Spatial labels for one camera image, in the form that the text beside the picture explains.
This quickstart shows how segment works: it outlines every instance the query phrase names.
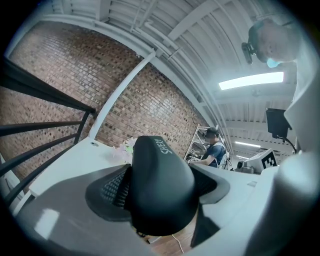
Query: desk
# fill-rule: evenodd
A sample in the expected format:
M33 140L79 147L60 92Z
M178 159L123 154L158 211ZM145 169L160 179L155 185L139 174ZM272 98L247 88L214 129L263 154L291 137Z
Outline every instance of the desk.
M124 165L113 158L112 148L89 137L80 141L44 170L30 185L30 193L38 197L54 184L104 168Z

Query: brick wall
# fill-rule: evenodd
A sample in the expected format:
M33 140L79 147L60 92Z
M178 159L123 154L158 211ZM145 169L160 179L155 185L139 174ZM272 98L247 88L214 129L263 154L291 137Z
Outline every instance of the brick wall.
M10 59L28 72L99 112L109 96L141 61L121 43L95 31L59 22L40 22ZM77 121L83 112L0 87L0 124ZM82 138L93 124L88 118ZM96 139L116 146L129 137L160 135L184 156L198 123L207 125L182 92L148 64L128 85L104 120ZM0 152L10 159L41 144L73 134L77 126L24 132L0 138ZM57 145L19 165L24 178L68 147Z

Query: ceiling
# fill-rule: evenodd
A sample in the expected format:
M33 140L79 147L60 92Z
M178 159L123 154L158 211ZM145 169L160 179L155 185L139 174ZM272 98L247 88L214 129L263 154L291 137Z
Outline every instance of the ceiling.
M248 65L241 50L241 43L248 41L248 30L255 21L266 17L279 24L290 21L290 16L272 3L270 0L52 0L47 12L51 15L45 20L73 24L99 21L93 22L92 27L106 28L101 25L104 23L134 36L135 44L156 50L158 62L151 63L182 90L207 122L219 125L232 155L251 157L273 148L281 162L292 149L268 133L265 110L286 109L290 105L296 87L296 66L288 63L270 70L255 57L253 64ZM127 46L137 48L133 43ZM183 86L178 85L169 71L159 68L162 64L169 67ZM271 71L284 71L284 82L224 91L218 85ZM295 140L292 131L288 138ZM240 146L234 141L261 145L261 149Z

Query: face mask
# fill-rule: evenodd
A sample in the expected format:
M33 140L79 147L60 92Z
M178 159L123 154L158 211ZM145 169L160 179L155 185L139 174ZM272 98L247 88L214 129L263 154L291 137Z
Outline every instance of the face mask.
M281 61L274 61L272 58L268 58L266 63L269 68L275 68L281 63Z

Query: vr headset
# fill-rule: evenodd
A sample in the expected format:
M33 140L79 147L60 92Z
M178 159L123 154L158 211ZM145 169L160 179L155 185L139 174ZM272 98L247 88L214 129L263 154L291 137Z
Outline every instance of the vr headset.
M215 137L219 136L219 133L218 131L211 131L209 128L204 133L202 133L202 136L206 139L214 139Z
M285 24L283 24L282 26L287 26L292 24L292 21L289 21ZM248 42L243 42L241 44L241 49L243 52L243 55L245 57L246 63L248 63L248 65L252 64L252 55L256 55L257 58L262 62L262 63L267 63L268 58L262 54L261 52L259 52L257 50L258 48L258 35L257 35L257 31L264 25L263 21L260 20L258 22L256 22L250 29L249 29L249 39Z

